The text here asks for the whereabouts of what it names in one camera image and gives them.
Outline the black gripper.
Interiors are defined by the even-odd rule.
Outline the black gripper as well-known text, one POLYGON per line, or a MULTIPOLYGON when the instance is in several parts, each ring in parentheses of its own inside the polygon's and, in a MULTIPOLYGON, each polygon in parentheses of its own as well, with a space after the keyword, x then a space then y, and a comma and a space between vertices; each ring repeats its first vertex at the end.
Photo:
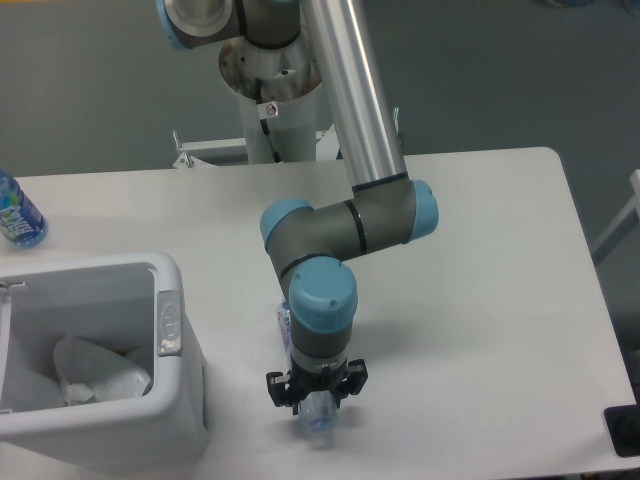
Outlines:
POLYGON ((368 370, 364 359, 348 361, 335 370, 327 367, 320 373, 307 371, 293 362, 287 373, 266 374, 267 390, 274 405, 290 407, 293 415, 299 413, 300 400, 314 391, 329 391, 339 408, 343 399, 358 395, 367 380, 368 370))

